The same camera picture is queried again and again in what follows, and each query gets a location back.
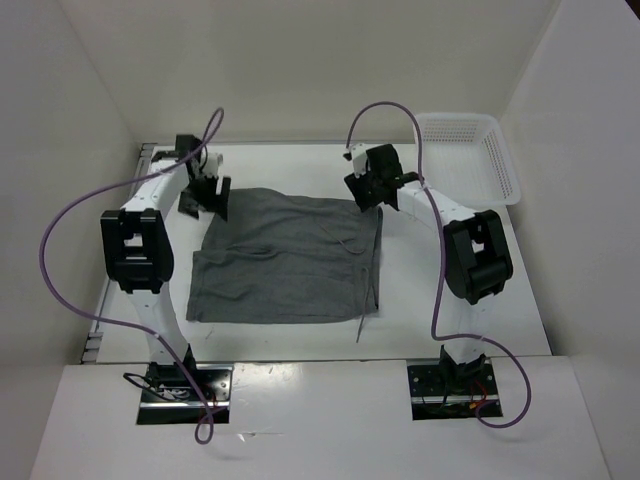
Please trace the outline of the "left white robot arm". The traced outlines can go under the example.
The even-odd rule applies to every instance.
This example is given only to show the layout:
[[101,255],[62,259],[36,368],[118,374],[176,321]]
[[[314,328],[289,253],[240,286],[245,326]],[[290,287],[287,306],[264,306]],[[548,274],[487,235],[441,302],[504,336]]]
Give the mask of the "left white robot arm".
[[165,218],[178,203],[180,212],[195,219],[205,211],[226,221],[231,179],[219,175],[221,164],[222,156],[208,153],[203,140],[178,135],[173,150],[152,158],[151,178],[120,209],[100,218],[107,275],[127,295],[148,335],[150,365],[143,381],[158,396],[167,390],[185,400],[200,385],[169,292],[175,258]]

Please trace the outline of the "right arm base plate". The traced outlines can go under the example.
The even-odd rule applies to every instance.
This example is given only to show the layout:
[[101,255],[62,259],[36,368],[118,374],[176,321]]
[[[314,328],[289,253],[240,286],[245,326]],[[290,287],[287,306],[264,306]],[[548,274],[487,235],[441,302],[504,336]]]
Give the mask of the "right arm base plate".
[[480,417],[502,418],[499,392],[490,362],[479,377],[464,385],[449,386],[436,360],[407,364],[410,406],[414,421],[457,420]]

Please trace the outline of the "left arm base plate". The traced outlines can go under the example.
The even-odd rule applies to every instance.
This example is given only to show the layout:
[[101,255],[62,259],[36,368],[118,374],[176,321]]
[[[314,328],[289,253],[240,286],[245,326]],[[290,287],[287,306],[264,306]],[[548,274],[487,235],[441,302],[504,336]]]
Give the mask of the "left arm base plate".
[[[192,372],[216,424],[228,424],[233,366],[199,364]],[[144,375],[126,373],[130,383],[141,390],[137,425],[196,425],[206,411],[197,393],[177,367],[162,371],[150,366]]]

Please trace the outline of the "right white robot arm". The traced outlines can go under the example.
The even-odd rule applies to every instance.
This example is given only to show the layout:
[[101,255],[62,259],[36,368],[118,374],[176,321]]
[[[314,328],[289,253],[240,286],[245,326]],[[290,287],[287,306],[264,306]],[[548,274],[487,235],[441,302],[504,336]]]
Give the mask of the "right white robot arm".
[[362,211],[386,204],[439,236],[443,274],[434,307],[444,308],[453,326],[439,336],[432,320],[432,337],[441,343],[438,378],[446,391],[464,391],[482,373],[495,299],[513,276],[500,216],[465,207],[405,172],[391,144],[357,144],[343,157],[353,167],[344,181]]

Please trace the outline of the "grey shorts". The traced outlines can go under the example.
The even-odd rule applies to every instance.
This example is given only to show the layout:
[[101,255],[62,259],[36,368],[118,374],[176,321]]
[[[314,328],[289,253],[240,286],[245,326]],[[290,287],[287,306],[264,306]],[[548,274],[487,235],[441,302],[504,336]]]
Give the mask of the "grey shorts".
[[186,318],[330,324],[379,309],[383,211],[352,200],[238,189],[192,255]]

